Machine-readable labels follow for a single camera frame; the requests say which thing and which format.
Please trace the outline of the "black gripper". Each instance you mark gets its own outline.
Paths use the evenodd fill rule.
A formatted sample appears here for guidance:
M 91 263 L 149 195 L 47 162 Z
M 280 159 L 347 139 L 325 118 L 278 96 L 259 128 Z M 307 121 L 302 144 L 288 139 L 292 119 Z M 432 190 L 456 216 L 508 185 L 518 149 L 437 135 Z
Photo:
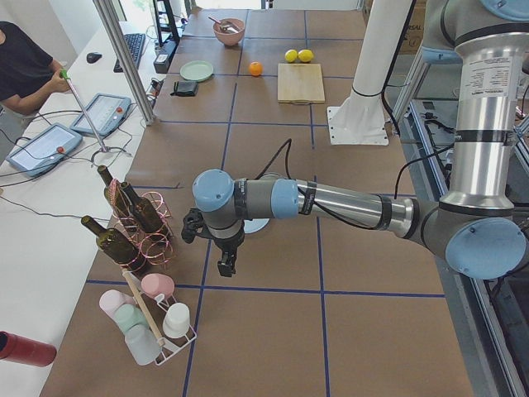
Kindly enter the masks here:
M 208 227 L 215 245 L 221 250 L 221 259 L 217 262 L 220 276 L 233 276 L 236 273 L 235 263 L 238 247 L 245 240 L 243 226 L 227 229 Z

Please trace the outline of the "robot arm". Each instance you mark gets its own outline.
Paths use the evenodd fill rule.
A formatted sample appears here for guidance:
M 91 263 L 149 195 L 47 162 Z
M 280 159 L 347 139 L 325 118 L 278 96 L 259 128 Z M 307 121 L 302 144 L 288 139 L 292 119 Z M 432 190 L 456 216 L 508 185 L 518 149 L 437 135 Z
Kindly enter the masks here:
M 228 277 L 236 271 L 246 221 L 315 214 L 393 232 L 470 278 L 490 280 L 515 269 L 527 239 L 512 220 L 505 189 L 517 84 L 528 49 L 528 4 L 430 1 L 422 49 L 431 61 L 462 63 L 450 186 L 437 202 L 355 192 L 267 171 L 255 179 L 233 179 L 223 170 L 207 170 L 193 182 L 195 207 L 184 217 L 183 240 L 214 241 L 222 251 L 219 272 Z

